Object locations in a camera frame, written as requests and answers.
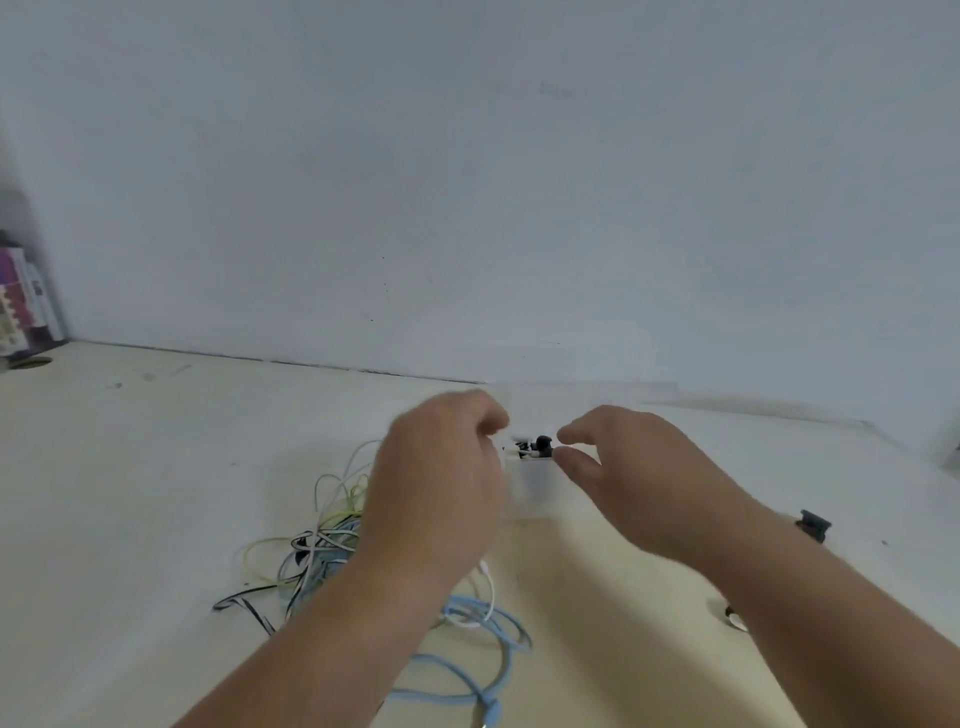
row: finger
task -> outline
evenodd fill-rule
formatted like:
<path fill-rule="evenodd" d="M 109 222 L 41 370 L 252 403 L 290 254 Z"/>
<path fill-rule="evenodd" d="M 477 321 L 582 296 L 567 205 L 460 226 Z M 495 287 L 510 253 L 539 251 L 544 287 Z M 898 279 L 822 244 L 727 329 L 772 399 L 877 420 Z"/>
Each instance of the finger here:
<path fill-rule="evenodd" d="M 599 437 L 597 430 L 600 429 L 601 421 L 608 413 L 608 406 L 601 405 L 594 407 L 583 417 L 578 417 L 569 425 L 564 425 L 557 430 L 557 439 L 564 445 L 596 445 Z"/>
<path fill-rule="evenodd" d="M 553 460 L 570 480 L 579 485 L 588 496 L 593 497 L 603 474 L 600 463 L 574 448 L 554 448 Z"/>
<path fill-rule="evenodd" d="M 510 415 L 503 406 L 482 389 L 448 392 L 441 395 L 450 406 L 465 416 L 481 435 L 493 435 L 510 424 Z"/>

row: white wall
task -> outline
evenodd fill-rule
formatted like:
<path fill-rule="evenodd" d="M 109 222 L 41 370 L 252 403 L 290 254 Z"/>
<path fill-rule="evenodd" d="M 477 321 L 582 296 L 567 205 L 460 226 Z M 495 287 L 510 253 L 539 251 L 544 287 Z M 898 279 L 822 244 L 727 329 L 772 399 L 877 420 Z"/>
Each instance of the white wall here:
<path fill-rule="evenodd" d="M 0 98 L 95 340 L 960 433 L 949 0 L 34 0 Z"/>
<path fill-rule="evenodd" d="M 20 179 L 16 174 L 16 167 L 13 166 L 10 142 L 7 140 L 3 124 L 0 123 L 0 194 L 9 194 L 19 188 Z"/>

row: electronic component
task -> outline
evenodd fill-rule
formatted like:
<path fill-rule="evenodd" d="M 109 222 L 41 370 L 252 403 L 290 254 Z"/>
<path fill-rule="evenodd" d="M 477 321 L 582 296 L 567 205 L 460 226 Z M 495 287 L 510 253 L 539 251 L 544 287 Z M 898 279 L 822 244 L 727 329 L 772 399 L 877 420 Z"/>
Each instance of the electronic component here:
<path fill-rule="evenodd" d="M 541 435 L 533 441 L 515 438 L 514 445 L 516 450 L 508 451 L 516 452 L 521 460 L 528 457 L 553 457 L 553 438 L 546 435 Z"/>

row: table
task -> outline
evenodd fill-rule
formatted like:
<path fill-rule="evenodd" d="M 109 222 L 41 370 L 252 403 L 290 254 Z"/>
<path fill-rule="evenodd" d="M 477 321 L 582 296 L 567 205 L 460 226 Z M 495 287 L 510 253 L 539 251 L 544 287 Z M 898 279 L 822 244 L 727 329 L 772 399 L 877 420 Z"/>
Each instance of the table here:
<path fill-rule="evenodd" d="M 7 726 L 172 723 L 265 639 L 240 610 L 210 612 L 243 584 L 238 549 L 305 528 L 319 473 L 403 409 L 466 386 L 84 343 L 54 359 L 0 376 Z M 768 504 L 833 521 L 831 547 L 960 639 L 951 478 L 866 427 L 650 409 Z M 507 522 L 489 562 L 498 603 L 535 640 L 502 697 L 505 728 L 801 725 L 716 590 L 591 510 Z M 499 665 L 477 633 L 438 629 L 427 647 L 477 675 Z M 470 715 L 392 704 L 375 724 Z"/>

